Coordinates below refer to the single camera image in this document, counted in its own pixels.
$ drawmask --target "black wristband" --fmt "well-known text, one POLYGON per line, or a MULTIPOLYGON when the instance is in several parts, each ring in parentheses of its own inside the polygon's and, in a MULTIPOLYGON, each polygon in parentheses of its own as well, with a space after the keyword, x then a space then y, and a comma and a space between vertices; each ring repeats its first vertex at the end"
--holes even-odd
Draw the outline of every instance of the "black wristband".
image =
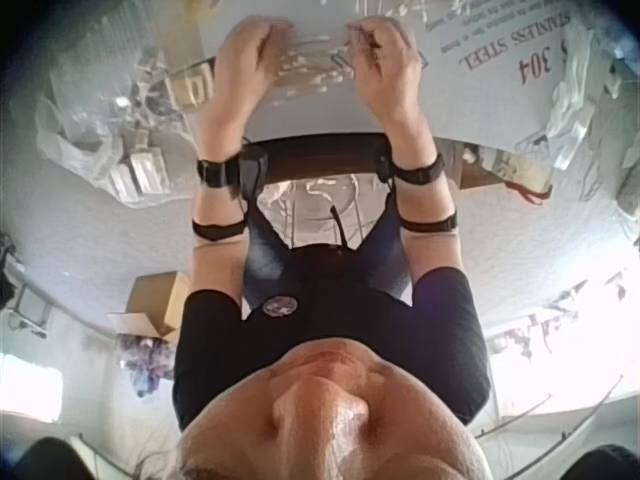
POLYGON ((198 176, 209 188, 240 186, 240 155, 234 155, 224 163, 198 160, 198 176))
POLYGON ((378 179, 382 183, 387 183, 394 177, 411 185, 429 185, 435 182, 444 171, 444 159, 442 154, 438 154, 435 162, 428 167, 416 168, 414 170, 404 170, 393 163, 391 158, 391 147, 387 144, 383 152, 377 158, 376 171, 378 179))
POLYGON ((458 212, 442 222, 434 223, 410 222, 400 217, 400 225, 405 230, 415 233, 451 233, 458 228, 458 212))
POLYGON ((221 240, 236 237, 241 235, 245 228, 247 228, 246 218, 238 223, 226 226, 200 225, 195 221, 193 222, 193 233, 204 240, 208 240, 209 242, 219 242, 221 240))

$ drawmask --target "round badge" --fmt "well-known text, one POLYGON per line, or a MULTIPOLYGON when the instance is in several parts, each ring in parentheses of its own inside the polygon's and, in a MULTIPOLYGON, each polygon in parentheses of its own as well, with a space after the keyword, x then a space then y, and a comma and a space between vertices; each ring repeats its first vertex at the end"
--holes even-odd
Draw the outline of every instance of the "round badge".
POLYGON ((297 309, 298 301, 293 297, 273 297, 262 306, 262 311, 271 318, 287 317, 297 309))

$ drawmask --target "person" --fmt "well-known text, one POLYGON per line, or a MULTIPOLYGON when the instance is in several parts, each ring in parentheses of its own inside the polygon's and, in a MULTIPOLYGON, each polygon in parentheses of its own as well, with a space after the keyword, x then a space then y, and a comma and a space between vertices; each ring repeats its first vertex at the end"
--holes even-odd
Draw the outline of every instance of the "person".
POLYGON ((355 89, 384 128, 396 176, 358 250, 289 250, 255 195, 245 202, 220 183, 226 174, 207 176, 247 148, 245 125, 278 77, 291 29, 267 17, 236 26, 202 112, 176 468, 194 479, 491 478, 465 428, 489 396, 487 352, 418 103, 413 37, 387 18, 348 26, 355 89), (412 306, 394 296, 409 274, 412 306))

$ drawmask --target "bright window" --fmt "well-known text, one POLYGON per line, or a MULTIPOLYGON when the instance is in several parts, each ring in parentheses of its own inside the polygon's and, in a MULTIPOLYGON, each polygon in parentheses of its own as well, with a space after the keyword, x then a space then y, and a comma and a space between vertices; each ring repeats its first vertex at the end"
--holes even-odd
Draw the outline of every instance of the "bright window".
POLYGON ((56 422, 62 411, 62 374, 0 353, 0 411, 56 422))

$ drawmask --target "black t-shirt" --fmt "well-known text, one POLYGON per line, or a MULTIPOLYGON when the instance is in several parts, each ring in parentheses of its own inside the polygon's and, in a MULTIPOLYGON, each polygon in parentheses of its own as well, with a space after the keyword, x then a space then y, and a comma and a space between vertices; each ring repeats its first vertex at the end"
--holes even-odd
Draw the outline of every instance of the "black t-shirt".
POLYGON ((427 273, 413 307, 353 283, 319 280, 282 292, 297 301, 289 316, 257 308, 241 320, 238 305, 216 291, 185 303, 173 401, 184 430, 217 395, 267 367, 293 347, 322 338, 356 340, 403 368, 465 425, 490 392, 487 352, 469 282, 460 270, 427 273))

